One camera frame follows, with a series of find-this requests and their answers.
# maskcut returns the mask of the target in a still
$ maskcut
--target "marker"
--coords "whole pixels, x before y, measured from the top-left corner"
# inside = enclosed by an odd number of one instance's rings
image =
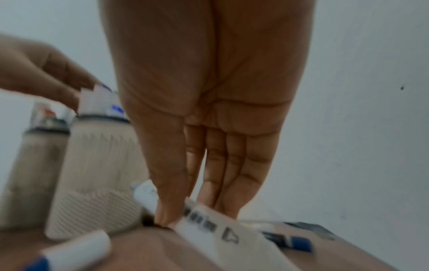
[[[106,258],[110,251],[109,236],[98,230],[42,250],[39,259],[23,271],[81,271]]]
[[[152,181],[132,187],[134,199],[154,214],[158,193]],[[261,233],[189,198],[169,227],[224,271],[300,270]]]

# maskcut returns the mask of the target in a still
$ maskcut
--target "hand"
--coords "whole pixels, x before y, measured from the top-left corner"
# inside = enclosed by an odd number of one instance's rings
[[[313,0],[101,0],[120,97],[158,188],[156,223],[198,201],[231,217],[258,192],[299,84]]]
[[[81,88],[99,81],[54,47],[0,34],[0,88],[41,96],[73,110]]]

